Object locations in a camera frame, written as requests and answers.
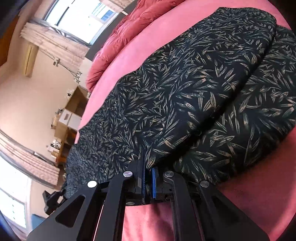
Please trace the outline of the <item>red quilted duvet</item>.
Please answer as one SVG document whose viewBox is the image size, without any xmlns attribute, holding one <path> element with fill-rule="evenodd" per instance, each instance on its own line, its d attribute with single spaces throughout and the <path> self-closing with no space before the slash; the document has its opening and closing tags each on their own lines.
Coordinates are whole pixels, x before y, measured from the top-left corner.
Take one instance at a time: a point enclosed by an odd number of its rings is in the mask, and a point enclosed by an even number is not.
<svg viewBox="0 0 296 241">
<path fill-rule="evenodd" d="M 96 53 L 86 77 L 86 88 L 92 92 L 100 77 L 121 50 L 154 20 L 172 10 L 184 0 L 138 1 L 134 10 L 113 29 Z"/>
</svg>

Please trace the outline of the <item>wooden desk shelf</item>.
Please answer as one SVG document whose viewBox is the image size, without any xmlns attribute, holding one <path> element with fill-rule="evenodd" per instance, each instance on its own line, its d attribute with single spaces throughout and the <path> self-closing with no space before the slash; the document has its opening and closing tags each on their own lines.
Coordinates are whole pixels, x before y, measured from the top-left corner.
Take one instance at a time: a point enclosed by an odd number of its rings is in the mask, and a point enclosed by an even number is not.
<svg viewBox="0 0 296 241">
<path fill-rule="evenodd" d="M 48 152 L 55 166 L 64 166 L 71 147 L 74 145 L 78 127 L 88 103 L 88 91 L 78 86 L 70 94 L 64 108 L 60 108 L 53 118 L 51 128 L 54 139 L 48 145 Z"/>
</svg>

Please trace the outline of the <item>cream air conditioner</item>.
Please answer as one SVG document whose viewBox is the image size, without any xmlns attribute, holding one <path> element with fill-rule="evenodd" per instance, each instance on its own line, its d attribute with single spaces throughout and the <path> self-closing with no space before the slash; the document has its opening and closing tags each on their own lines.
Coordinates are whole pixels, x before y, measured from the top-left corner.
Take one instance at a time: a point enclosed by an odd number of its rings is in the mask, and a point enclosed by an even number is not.
<svg viewBox="0 0 296 241">
<path fill-rule="evenodd" d="M 34 44 L 29 44 L 27 46 L 27 52 L 26 52 L 25 61 L 23 64 L 23 74 L 26 77 L 32 76 L 38 51 L 39 51 L 39 47 Z"/>
</svg>

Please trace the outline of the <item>white floral bedside panel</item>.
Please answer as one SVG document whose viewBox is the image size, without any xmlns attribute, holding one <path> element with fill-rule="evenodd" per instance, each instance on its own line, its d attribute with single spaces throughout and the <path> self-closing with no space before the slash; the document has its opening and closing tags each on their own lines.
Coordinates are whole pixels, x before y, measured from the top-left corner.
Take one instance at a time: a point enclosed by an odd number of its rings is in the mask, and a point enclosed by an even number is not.
<svg viewBox="0 0 296 241">
<path fill-rule="evenodd" d="M 82 72 L 80 70 L 77 71 L 77 73 L 75 74 L 74 76 L 74 81 L 77 83 L 77 84 L 80 84 L 81 80 L 81 76 L 82 76 Z"/>
</svg>

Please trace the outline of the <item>pink floral left curtain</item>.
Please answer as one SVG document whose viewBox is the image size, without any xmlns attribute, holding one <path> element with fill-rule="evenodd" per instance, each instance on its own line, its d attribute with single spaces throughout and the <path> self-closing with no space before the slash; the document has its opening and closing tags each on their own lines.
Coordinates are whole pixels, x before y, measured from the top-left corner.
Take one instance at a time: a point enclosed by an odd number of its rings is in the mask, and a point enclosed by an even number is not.
<svg viewBox="0 0 296 241">
<path fill-rule="evenodd" d="M 60 59 L 61 64 L 73 72 L 77 71 L 89 50 L 85 45 L 36 23 L 27 22 L 21 30 L 21 37 Z"/>
</svg>

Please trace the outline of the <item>black leaf-print pants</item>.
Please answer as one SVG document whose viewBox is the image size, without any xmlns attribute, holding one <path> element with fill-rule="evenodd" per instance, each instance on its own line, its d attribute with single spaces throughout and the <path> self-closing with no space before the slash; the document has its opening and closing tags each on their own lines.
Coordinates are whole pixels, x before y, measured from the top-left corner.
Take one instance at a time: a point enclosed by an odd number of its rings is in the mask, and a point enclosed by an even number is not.
<svg viewBox="0 0 296 241">
<path fill-rule="evenodd" d="M 295 127 L 295 34 L 270 13 L 218 8 L 120 78 L 81 128 L 66 197 L 134 161 L 216 184 Z"/>
</svg>

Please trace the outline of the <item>pink floral right curtain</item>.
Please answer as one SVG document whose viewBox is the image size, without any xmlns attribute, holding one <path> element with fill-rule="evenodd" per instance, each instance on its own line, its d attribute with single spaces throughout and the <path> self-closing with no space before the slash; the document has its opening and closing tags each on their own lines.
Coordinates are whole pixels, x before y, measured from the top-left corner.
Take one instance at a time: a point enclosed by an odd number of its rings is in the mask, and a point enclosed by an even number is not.
<svg viewBox="0 0 296 241">
<path fill-rule="evenodd" d="M 100 0 L 100 2 L 117 13 L 124 11 L 134 0 Z"/>
</svg>

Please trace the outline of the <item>white drawer cabinet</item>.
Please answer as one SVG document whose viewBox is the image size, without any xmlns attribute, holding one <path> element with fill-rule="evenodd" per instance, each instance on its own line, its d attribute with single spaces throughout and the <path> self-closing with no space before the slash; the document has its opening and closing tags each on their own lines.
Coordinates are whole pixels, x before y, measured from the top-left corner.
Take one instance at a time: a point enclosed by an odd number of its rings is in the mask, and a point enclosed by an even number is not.
<svg viewBox="0 0 296 241">
<path fill-rule="evenodd" d="M 59 122 L 66 125 L 67 127 L 78 131 L 80 122 L 81 122 L 81 117 L 78 116 L 77 114 L 64 109 L 61 113 L 61 116 L 59 118 Z"/>
</svg>

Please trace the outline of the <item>pink floral curtain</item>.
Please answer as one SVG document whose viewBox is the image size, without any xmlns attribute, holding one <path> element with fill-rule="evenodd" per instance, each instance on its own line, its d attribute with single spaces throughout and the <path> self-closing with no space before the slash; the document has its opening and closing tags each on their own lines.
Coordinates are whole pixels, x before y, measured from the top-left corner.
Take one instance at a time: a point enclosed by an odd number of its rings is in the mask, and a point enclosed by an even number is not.
<svg viewBox="0 0 296 241">
<path fill-rule="evenodd" d="M 117 13 L 124 11 L 134 0 L 100 0 L 100 2 Z"/>
<path fill-rule="evenodd" d="M 85 45 L 36 23 L 27 22 L 21 30 L 21 37 L 60 59 L 61 64 L 73 72 L 77 71 L 89 50 Z"/>
</svg>

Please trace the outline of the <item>window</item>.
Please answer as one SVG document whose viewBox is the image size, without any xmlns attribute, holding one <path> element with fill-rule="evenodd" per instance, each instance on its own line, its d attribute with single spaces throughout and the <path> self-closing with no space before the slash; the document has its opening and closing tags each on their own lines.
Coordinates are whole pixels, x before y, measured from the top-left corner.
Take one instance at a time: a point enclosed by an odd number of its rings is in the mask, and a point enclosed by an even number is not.
<svg viewBox="0 0 296 241">
<path fill-rule="evenodd" d="M 20 227 L 28 229 L 27 204 L 31 179 L 1 159 L 1 212 Z"/>
<path fill-rule="evenodd" d="M 54 1 L 44 20 L 52 26 L 94 44 L 118 13 L 101 1 Z"/>
</svg>

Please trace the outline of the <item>pink bed sheet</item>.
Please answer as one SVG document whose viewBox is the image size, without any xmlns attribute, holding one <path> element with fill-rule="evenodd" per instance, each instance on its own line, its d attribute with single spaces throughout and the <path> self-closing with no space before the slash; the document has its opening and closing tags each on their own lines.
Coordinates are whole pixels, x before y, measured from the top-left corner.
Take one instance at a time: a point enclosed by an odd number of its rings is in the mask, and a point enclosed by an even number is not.
<svg viewBox="0 0 296 241">
<path fill-rule="evenodd" d="M 85 126 L 123 75 L 137 69 L 156 49 L 170 42 L 219 7 L 252 7 L 271 13 L 281 26 L 295 29 L 294 1 L 184 1 L 142 30 L 108 66 L 81 120 Z M 219 186 L 219 190 L 258 224 L 271 240 L 295 215 L 295 131 L 264 161 Z M 123 240 L 173 240 L 170 204 L 128 207 Z"/>
</svg>

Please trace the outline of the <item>dark grey headboard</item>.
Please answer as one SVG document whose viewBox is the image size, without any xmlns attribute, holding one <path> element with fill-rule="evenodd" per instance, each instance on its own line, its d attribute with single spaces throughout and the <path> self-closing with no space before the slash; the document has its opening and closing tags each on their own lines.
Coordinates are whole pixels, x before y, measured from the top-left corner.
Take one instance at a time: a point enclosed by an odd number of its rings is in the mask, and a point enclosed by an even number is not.
<svg viewBox="0 0 296 241">
<path fill-rule="evenodd" d="M 119 24 L 119 22 L 125 17 L 124 13 L 119 13 L 112 21 L 107 25 L 107 27 L 102 31 L 102 33 L 97 37 L 93 45 L 90 47 L 89 51 L 86 53 L 85 57 L 88 60 L 93 60 L 96 53 L 102 48 L 104 43 L 107 41 L 108 37 L 111 35 L 112 31 Z"/>
</svg>

